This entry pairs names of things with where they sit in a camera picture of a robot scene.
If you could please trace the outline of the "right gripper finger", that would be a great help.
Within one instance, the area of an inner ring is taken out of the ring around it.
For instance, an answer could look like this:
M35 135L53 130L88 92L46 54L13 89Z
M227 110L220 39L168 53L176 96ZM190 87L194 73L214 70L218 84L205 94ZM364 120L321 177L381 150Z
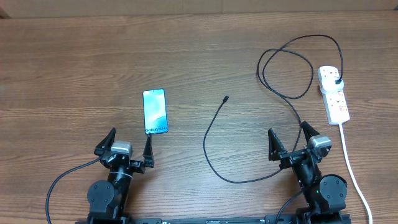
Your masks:
M311 137L320 135L320 133L311 127L306 121L301 123L301 128L305 135L306 142L309 142Z
M278 161L280 160L283 154L287 153L287 151L272 128L268 130L268 138L269 138L269 160Z

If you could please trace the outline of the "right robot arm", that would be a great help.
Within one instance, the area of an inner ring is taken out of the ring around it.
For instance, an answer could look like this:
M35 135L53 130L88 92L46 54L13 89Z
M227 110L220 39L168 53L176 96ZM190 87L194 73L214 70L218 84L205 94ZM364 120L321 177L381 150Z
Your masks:
M331 139L316 131L307 122L301 124L307 145L304 149L287 152L276 133L268 130L269 160L280 161L280 169L291 168L297 177L300 192L290 198L276 215L266 215L266 223L347 224L349 215L341 213L346 208L347 181L339 175L322 175L318 163L328 155ZM284 209L298 196L303 195L306 207L294 214L283 215Z

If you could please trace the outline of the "Samsung Galaxy smartphone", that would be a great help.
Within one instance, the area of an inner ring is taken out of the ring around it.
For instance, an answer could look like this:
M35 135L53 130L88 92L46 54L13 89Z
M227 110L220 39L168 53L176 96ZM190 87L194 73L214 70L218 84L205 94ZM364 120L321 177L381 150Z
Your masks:
M163 134L169 130L165 90L145 90L142 93L146 134Z

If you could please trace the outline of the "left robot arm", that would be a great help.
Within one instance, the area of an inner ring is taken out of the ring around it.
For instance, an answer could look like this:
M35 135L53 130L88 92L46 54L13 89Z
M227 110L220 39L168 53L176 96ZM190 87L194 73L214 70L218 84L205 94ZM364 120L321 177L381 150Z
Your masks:
M151 134L147 135L143 161L132 159L132 144L117 141L115 136L113 128L94 150L100 163L109 169L109 175L106 180L93 183L88 190L87 223L134 223L133 217L125 212L133 174L143 174L147 168L154 167Z

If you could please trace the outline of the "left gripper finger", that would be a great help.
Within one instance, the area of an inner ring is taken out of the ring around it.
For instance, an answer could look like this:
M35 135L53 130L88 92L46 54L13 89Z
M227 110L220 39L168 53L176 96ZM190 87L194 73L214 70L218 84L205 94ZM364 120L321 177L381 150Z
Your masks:
M108 135L95 147L95 152L106 152L111 149L116 135L116 128L112 128Z
M146 141L146 145L144 148L143 157L144 157L144 166L153 168L154 167L154 155L153 155L153 151L152 151L152 135L151 135L151 133L149 133L147 136L147 141Z

